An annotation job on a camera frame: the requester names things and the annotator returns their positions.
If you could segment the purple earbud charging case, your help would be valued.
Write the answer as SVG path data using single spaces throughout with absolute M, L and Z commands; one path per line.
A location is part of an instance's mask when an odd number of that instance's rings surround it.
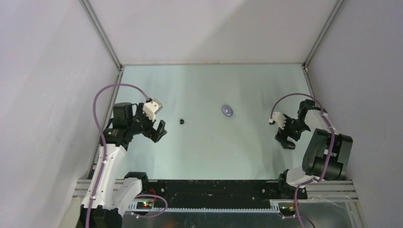
M 228 105 L 223 105 L 221 111 L 226 117 L 231 117 L 234 114 L 233 109 Z

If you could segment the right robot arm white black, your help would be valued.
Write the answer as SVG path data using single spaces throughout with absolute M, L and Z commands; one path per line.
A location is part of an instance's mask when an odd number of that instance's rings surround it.
M 345 178 L 353 139 L 340 133 L 330 122 L 325 109 L 313 100 L 306 99 L 299 105 L 297 118 L 273 111 L 270 124 L 276 124 L 278 131 L 275 140 L 283 149 L 293 150 L 303 132 L 311 134 L 310 142 L 302 159 L 302 164 L 286 170 L 277 184 L 277 194 L 290 198 L 297 187 L 311 183 L 340 181 Z

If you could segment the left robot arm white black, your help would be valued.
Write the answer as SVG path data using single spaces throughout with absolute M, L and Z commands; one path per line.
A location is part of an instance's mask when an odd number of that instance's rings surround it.
M 166 135 L 165 121 L 153 128 L 156 114 L 162 104 L 149 98 L 145 103 L 117 103 L 113 117 L 101 132 L 99 157 L 86 195 L 81 201 L 80 218 L 86 228 L 120 228 L 123 216 L 137 196 L 144 198 L 150 192 L 145 172 L 129 172 L 122 186 L 114 191 L 118 168 L 129 143 L 135 135 L 143 135 L 158 142 Z

